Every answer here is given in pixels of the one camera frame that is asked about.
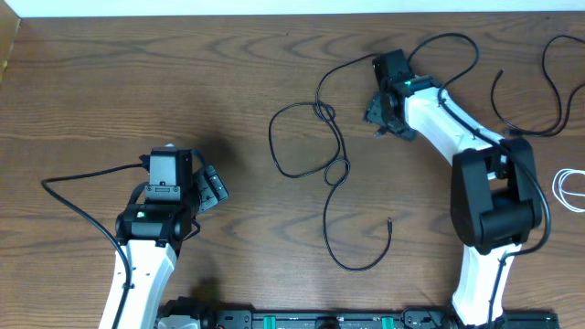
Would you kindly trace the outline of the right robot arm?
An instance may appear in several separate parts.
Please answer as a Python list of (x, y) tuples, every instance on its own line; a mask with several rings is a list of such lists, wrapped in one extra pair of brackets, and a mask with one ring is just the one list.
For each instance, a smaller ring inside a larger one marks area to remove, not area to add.
[(452, 168), (451, 219), (464, 245), (455, 320), (461, 328), (501, 326), (510, 265), (542, 220), (532, 148), (483, 127), (436, 79), (415, 75), (402, 50), (377, 55), (372, 65), (379, 91), (366, 121), (378, 135), (423, 136)]

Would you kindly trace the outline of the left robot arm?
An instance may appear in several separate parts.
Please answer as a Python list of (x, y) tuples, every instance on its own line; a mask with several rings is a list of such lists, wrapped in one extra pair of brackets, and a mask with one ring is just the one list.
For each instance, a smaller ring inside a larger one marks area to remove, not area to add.
[(169, 144), (146, 156), (149, 180), (116, 219), (115, 267), (101, 328), (154, 328), (165, 286), (197, 215), (229, 197), (214, 166), (196, 149)]

